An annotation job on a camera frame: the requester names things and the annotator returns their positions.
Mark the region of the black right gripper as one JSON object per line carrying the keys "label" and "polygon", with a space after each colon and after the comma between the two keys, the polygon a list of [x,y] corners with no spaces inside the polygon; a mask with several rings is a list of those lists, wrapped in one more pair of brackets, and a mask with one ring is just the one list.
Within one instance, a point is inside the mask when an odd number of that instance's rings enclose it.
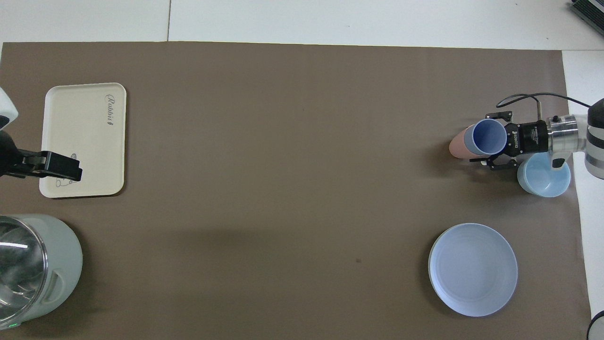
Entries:
{"label": "black right gripper", "polygon": [[518,168],[518,162],[514,157],[549,151],[548,125],[544,120],[515,124],[512,123],[512,117],[511,110],[486,114],[486,119],[496,120],[500,125],[505,126],[507,133],[505,154],[481,155],[470,158],[471,163],[480,163],[491,171],[511,170]]}

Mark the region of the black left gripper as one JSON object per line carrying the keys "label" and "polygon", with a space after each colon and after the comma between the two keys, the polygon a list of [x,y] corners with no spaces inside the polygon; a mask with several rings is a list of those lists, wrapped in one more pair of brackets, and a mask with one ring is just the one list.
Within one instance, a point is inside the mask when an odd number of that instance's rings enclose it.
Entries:
{"label": "black left gripper", "polygon": [[11,136],[2,130],[0,132],[0,176],[7,175],[15,164],[18,164],[19,178],[56,177],[80,181],[83,173],[78,159],[50,151],[32,152],[17,149]]}

